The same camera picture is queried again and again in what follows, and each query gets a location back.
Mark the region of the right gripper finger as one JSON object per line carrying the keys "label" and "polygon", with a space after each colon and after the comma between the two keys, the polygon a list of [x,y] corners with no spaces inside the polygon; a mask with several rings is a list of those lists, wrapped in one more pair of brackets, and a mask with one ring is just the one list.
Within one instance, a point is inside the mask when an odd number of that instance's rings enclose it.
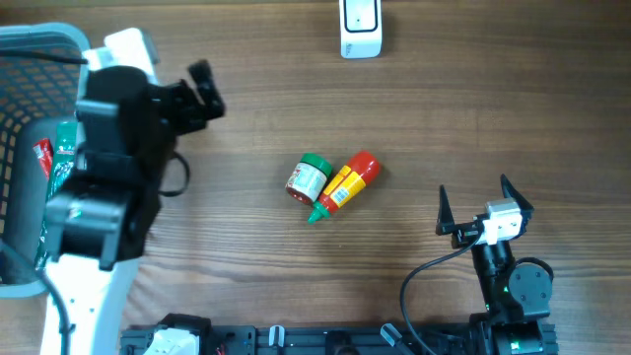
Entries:
{"label": "right gripper finger", "polygon": [[534,207],[514,188],[506,175],[501,175],[500,182],[504,197],[513,198],[517,202],[523,217],[521,232],[525,232],[526,226],[532,217]]}
{"label": "right gripper finger", "polygon": [[447,191],[441,184],[439,188],[439,211],[436,224],[437,235],[452,234],[456,230],[452,208],[449,203]]}

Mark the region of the red sauce bottle yellow label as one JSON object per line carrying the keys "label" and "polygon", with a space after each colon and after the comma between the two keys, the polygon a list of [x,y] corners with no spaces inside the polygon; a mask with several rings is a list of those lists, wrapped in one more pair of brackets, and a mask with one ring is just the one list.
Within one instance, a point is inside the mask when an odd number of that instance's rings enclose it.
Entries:
{"label": "red sauce bottle yellow label", "polygon": [[329,219],[341,207],[369,185],[380,173],[381,164],[368,151],[353,156],[324,188],[313,205],[309,224]]}

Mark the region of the green snack bag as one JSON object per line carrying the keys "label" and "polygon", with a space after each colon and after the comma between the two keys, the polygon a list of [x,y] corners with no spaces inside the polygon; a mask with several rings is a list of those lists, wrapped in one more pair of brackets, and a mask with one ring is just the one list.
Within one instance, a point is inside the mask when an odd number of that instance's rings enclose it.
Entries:
{"label": "green snack bag", "polygon": [[61,122],[56,127],[56,138],[52,145],[53,163],[47,180],[45,202],[48,202],[70,176],[74,167],[77,123]]}

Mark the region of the small jar green lid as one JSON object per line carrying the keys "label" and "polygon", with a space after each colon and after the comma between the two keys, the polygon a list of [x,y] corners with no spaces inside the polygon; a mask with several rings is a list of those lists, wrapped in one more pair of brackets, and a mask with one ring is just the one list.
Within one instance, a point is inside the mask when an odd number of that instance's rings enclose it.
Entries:
{"label": "small jar green lid", "polygon": [[288,178],[285,189],[298,201],[312,205],[332,173],[332,164],[315,153],[305,153]]}

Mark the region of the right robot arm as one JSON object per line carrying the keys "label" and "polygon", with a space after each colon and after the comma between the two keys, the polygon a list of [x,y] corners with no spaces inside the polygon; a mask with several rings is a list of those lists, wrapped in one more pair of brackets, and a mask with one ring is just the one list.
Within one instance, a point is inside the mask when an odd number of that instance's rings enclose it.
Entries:
{"label": "right robot arm", "polygon": [[501,176],[503,198],[485,204],[471,222],[456,223],[446,189],[439,190],[436,233],[450,235],[454,249],[471,252],[486,312],[469,318],[477,354],[559,352],[550,316],[554,272],[536,257],[515,258],[510,241],[526,233],[533,206]]}

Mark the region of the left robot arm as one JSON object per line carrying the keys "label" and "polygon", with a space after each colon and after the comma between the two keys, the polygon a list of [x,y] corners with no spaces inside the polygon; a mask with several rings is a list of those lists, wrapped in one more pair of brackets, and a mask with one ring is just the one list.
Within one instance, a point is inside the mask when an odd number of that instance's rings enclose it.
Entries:
{"label": "left robot arm", "polygon": [[76,104],[85,138],[70,176],[48,200],[42,281],[49,292],[43,354],[111,354],[147,233],[164,197],[179,136],[225,113],[210,64],[188,67],[194,82],[160,86],[143,70],[92,71]]}

